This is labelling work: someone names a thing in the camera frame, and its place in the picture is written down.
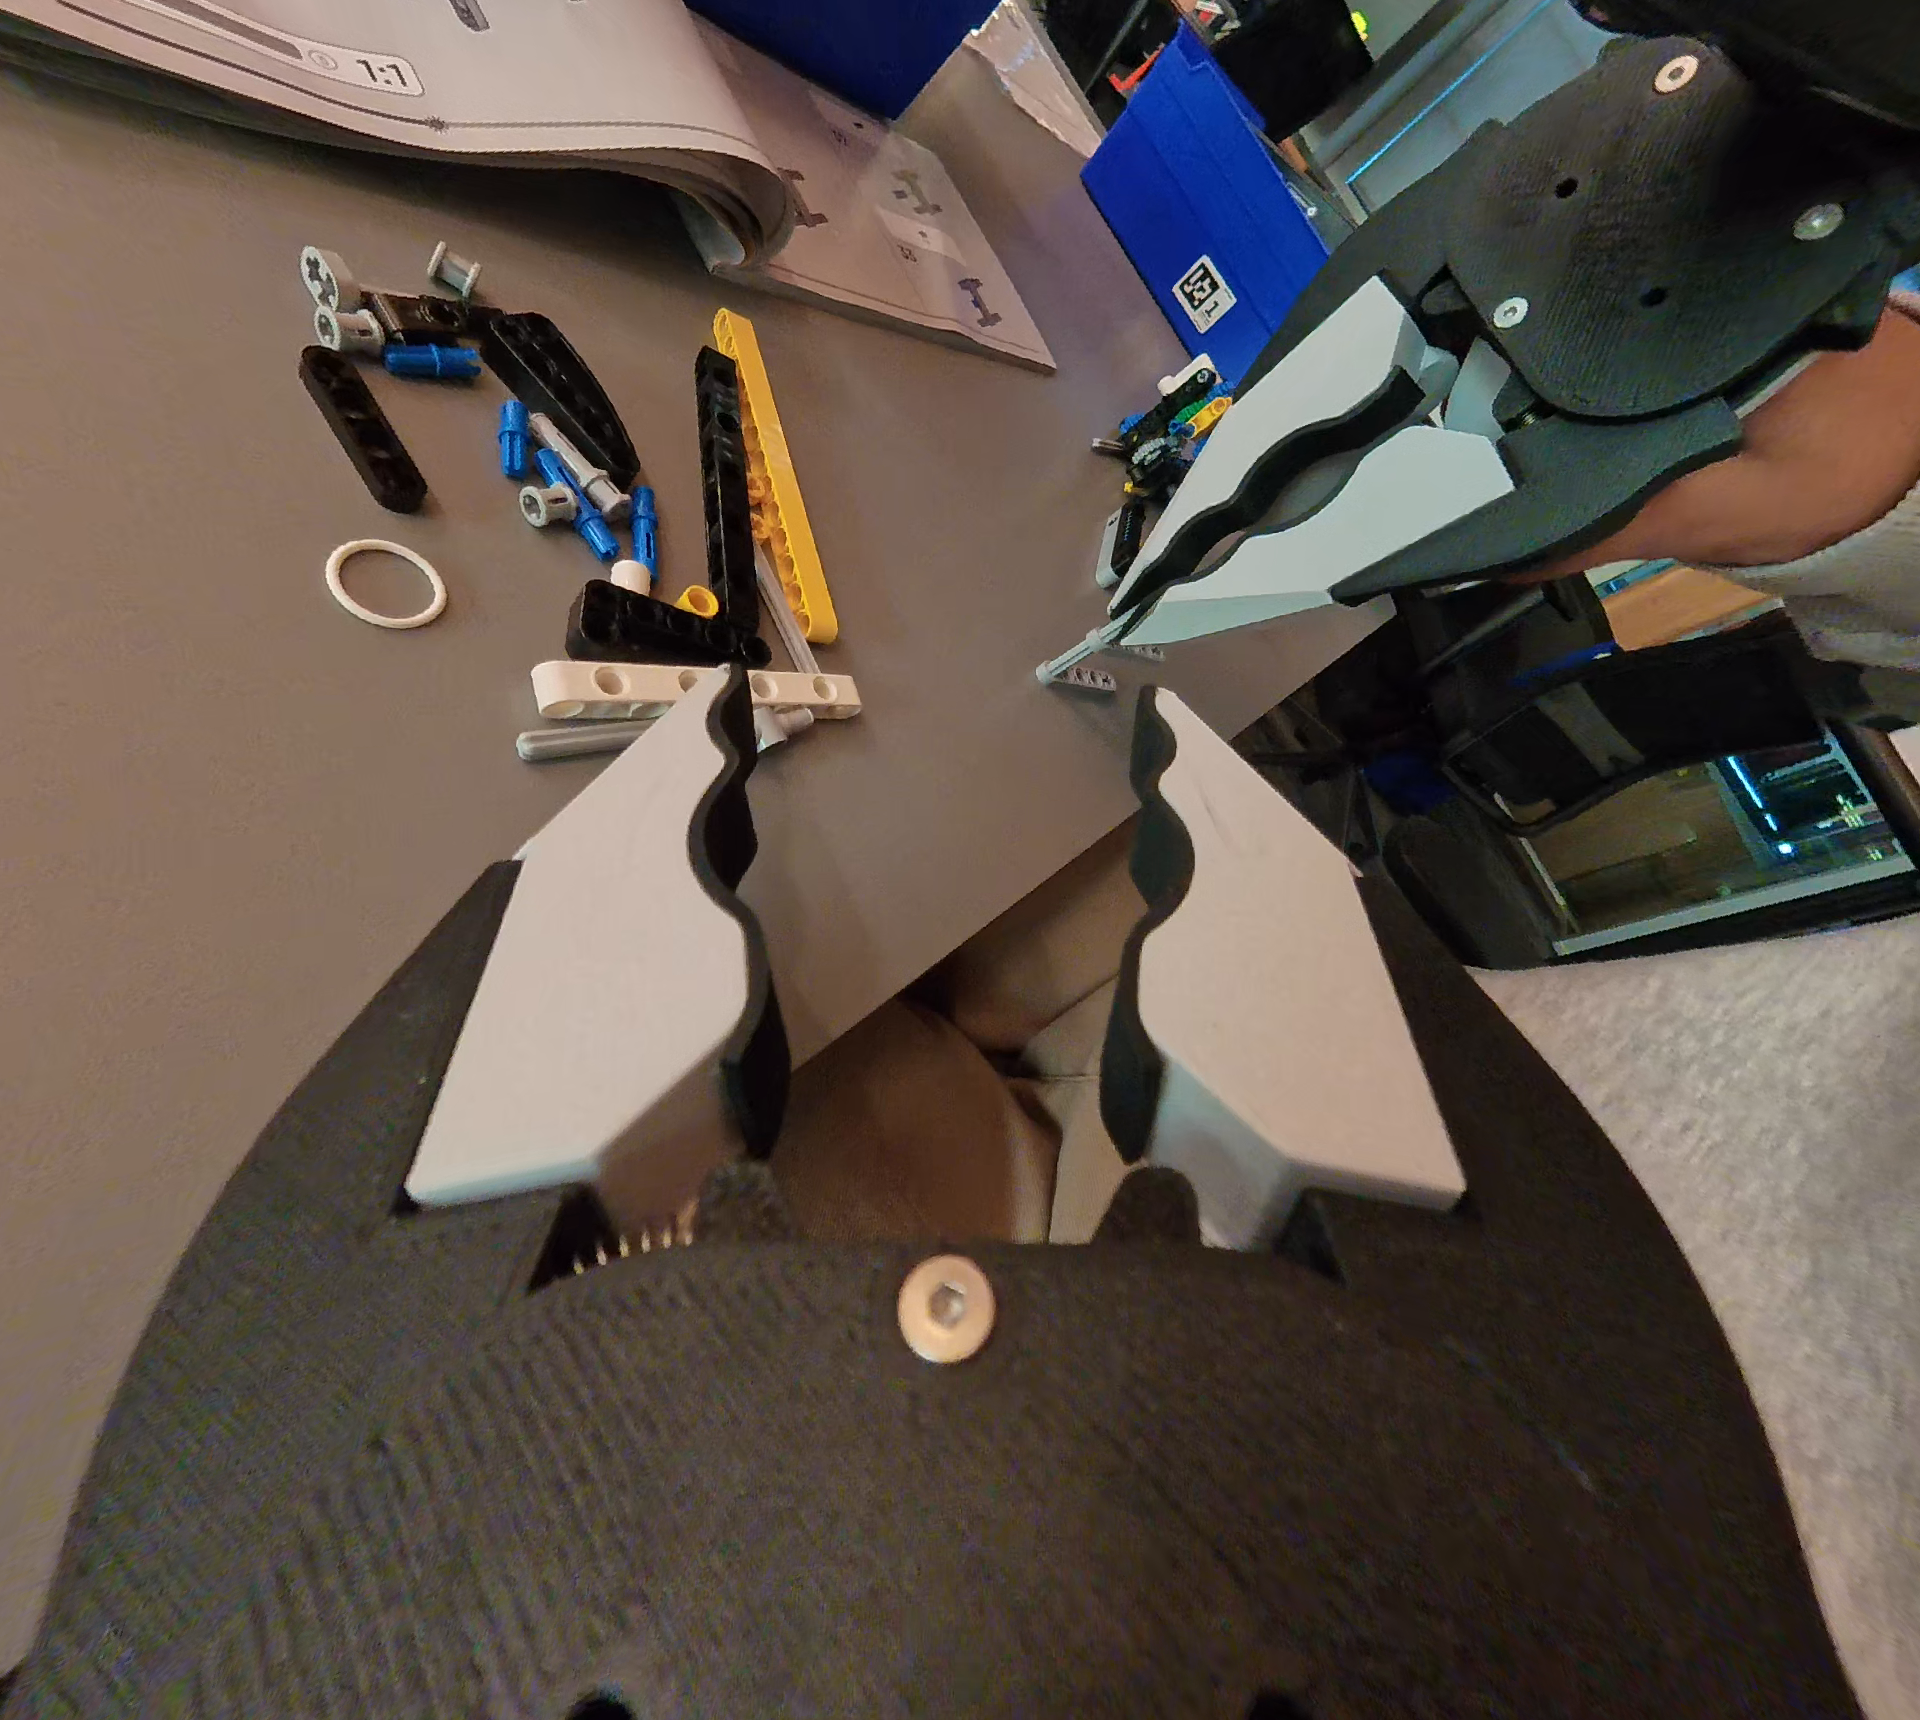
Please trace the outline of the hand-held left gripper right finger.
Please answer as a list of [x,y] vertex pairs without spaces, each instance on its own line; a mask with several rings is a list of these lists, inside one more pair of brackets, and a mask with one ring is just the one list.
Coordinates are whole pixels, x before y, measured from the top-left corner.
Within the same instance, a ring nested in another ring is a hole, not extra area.
[[1357,868],[1164,684],[1141,690],[1129,931],[1101,1120],[1185,1178],[1205,1241],[1279,1241],[1324,1190],[1451,1214],[1468,1182]]

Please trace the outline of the black curved lego beam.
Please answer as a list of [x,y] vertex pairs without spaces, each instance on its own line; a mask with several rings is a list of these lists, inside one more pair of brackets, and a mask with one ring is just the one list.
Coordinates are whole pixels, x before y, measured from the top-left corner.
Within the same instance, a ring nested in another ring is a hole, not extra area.
[[613,396],[561,326],[541,312],[488,312],[483,360],[530,411],[549,415],[578,452],[626,494],[642,480]]

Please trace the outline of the colourful lego gear assembly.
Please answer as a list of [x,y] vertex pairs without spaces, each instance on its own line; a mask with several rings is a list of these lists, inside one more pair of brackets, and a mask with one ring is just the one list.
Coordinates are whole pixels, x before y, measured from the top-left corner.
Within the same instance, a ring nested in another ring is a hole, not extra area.
[[1092,436],[1088,449],[1122,468],[1122,494],[1136,502],[1164,502],[1236,401],[1236,386],[1199,354],[1161,379],[1158,398]]

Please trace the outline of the grey lego beam assembly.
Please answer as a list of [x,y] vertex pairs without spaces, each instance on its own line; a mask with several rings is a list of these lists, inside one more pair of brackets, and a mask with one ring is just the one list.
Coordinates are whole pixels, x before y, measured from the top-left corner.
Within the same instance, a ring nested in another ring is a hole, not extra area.
[[1034,678],[1041,686],[1092,697],[1114,697],[1122,690],[1119,667],[1125,661],[1158,665],[1168,652],[1152,642],[1129,642],[1114,629],[1088,633],[1067,652],[1041,661]]

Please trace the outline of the dark glass cabinet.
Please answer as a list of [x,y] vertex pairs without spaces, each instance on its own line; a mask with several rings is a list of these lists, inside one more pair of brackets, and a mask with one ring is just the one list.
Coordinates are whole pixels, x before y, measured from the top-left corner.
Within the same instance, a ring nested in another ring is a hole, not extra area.
[[1510,844],[1549,959],[1631,959],[1830,933],[1917,914],[1917,735],[1851,726],[1820,744],[1667,772]]

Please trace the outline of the clear plastic bag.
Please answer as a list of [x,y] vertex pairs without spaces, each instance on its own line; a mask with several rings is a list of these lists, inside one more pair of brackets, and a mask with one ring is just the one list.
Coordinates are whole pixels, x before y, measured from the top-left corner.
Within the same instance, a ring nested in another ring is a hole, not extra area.
[[965,40],[983,59],[1006,98],[1083,164],[1099,151],[1107,128],[1032,3],[1000,0],[992,13]]

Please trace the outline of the long black lego beam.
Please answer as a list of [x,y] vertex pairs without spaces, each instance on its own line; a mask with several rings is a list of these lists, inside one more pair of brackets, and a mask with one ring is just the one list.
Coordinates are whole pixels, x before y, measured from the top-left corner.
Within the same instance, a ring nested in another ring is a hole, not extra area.
[[760,589],[750,498],[750,457],[742,417],[740,373],[717,346],[700,347],[692,364],[699,428],[706,583],[717,623],[737,642],[734,656],[748,667],[769,667],[770,647],[760,633]]

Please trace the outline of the thin grey lego axle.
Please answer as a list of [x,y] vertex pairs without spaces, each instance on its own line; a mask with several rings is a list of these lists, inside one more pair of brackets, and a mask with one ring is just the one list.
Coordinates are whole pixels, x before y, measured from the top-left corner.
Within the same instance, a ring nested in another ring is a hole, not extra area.
[[[789,601],[778,568],[770,548],[762,542],[754,549],[756,583],[760,595],[762,625],[769,629],[770,646],[781,653],[781,667],[796,675],[819,675],[819,659],[805,628]],[[754,707],[758,750],[778,747],[812,730],[819,715],[811,706],[767,706]]]

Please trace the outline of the long yellow lego beam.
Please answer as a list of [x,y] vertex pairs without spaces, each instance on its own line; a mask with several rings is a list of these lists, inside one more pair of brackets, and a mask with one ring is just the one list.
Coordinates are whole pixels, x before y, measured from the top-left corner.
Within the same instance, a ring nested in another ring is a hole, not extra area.
[[713,343],[737,372],[756,543],[770,556],[781,593],[805,639],[819,647],[832,646],[841,635],[839,610],[756,327],[744,313],[721,307],[713,322]]

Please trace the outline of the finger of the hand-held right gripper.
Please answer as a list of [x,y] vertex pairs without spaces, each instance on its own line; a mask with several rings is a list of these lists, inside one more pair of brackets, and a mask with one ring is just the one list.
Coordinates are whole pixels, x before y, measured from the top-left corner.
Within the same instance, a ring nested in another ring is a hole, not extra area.
[[1307,517],[1252,532],[1213,570],[1170,583],[1114,628],[1125,647],[1168,647],[1332,604],[1332,589],[1476,514],[1514,485],[1490,436],[1412,425],[1365,454]]
[[1444,401],[1460,360],[1433,343],[1385,278],[1366,278],[1238,389],[1119,583],[1125,617],[1260,522],[1307,469],[1365,449]]

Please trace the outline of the grey lego axle pin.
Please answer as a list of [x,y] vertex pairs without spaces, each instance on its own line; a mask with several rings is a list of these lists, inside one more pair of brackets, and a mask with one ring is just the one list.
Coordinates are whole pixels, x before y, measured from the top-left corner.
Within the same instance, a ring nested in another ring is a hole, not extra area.
[[567,465],[572,480],[583,490],[583,498],[614,526],[624,526],[633,512],[630,494],[616,483],[613,472],[590,460],[588,454],[565,433],[553,415],[530,411],[530,433],[541,448],[553,452]]

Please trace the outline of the thick black lego connector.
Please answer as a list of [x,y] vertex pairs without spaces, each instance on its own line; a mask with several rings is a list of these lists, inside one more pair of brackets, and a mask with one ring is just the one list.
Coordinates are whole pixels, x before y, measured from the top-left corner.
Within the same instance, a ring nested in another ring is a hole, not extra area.
[[767,639],[724,617],[706,620],[613,579],[588,579],[572,601],[565,631],[567,656],[577,661],[623,661],[765,670],[772,664]]

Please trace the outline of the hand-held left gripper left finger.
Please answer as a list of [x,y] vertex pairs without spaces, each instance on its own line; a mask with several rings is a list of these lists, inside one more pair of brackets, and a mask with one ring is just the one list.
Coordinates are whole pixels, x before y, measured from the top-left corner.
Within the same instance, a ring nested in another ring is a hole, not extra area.
[[705,670],[520,849],[429,1112],[422,1208],[588,1186],[613,1211],[683,1211],[767,1158],[793,1054],[762,925],[742,667]]

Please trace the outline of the person's right forearm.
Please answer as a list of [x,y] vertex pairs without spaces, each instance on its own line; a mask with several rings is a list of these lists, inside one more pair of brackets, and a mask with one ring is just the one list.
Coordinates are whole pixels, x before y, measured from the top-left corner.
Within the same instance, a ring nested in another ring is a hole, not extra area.
[[1919,320],[1897,288],[1856,352],[1745,417],[1741,449],[1659,491],[1607,549],[1671,557],[1788,604],[1812,652],[1914,672]]

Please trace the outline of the black office chair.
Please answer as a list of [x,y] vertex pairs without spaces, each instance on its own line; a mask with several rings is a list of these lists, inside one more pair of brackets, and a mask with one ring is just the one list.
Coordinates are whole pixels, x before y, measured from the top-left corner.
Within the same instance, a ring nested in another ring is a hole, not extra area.
[[1626,650],[1581,579],[1394,604],[1438,774],[1517,837],[1689,765],[1818,745],[1868,703],[1858,672],[1817,659],[1780,611]]

